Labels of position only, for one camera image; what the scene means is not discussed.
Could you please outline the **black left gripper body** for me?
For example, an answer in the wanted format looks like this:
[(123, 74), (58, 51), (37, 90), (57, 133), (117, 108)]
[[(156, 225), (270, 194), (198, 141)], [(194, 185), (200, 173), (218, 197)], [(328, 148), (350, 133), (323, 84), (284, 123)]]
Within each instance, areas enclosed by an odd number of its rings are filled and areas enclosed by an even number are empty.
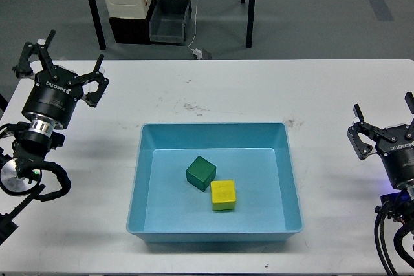
[(33, 120), (36, 116), (48, 117), (56, 122), (55, 128), (66, 129), (77, 101), (83, 96), (81, 85), (68, 85), (77, 73), (63, 67), (56, 67), (57, 80), (47, 70), (34, 76), (34, 86), (25, 103), (22, 115)]

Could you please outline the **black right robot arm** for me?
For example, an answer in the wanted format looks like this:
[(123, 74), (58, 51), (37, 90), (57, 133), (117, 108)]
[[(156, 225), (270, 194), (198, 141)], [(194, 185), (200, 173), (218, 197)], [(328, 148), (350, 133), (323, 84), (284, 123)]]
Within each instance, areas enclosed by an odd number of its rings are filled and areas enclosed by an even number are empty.
[(398, 256), (413, 266), (413, 255), (404, 249), (404, 238), (413, 233), (413, 124), (402, 124), (383, 129), (364, 120), (358, 104), (353, 106), (353, 124), (347, 137), (359, 159), (365, 160), (377, 154), (384, 166), (395, 193), (380, 197), (381, 204), (375, 208), (375, 247), (387, 275), (397, 275), (389, 256), (384, 233), (385, 219), (401, 224), (393, 237), (393, 247)]

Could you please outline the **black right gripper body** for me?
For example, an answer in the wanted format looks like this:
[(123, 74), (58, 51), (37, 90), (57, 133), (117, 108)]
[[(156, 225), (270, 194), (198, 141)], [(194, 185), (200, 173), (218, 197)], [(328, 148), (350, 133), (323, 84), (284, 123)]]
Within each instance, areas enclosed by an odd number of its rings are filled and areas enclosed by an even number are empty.
[(413, 185), (413, 133), (406, 138), (408, 127), (388, 127), (386, 132), (395, 139), (389, 142), (381, 138), (376, 143), (377, 153), (393, 189), (406, 189)]

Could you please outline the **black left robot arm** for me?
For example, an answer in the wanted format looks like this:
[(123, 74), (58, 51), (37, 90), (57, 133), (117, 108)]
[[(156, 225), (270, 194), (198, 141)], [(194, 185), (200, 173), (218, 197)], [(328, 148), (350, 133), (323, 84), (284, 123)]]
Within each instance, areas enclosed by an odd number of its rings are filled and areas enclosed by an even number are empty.
[(1, 189), (24, 200), (10, 213), (1, 215), (1, 241), (17, 229), (13, 222), (31, 201), (47, 202), (65, 196), (71, 189), (66, 170), (46, 161), (48, 152), (64, 143), (60, 132), (68, 127), (76, 104), (83, 100), (95, 107), (109, 80), (101, 72), (104, 56), (100, 55), (93, 71), (83, 75), (53, 63), (48, 47), (55, 35), (51, 30), (45, 41), (25, 43), (20, 59), (13, 68), (18, 78), (34, 81), (21, 111), (27, 119), (1, 126), (1, 137), (14, 137), (13, 155), (1, 154)]

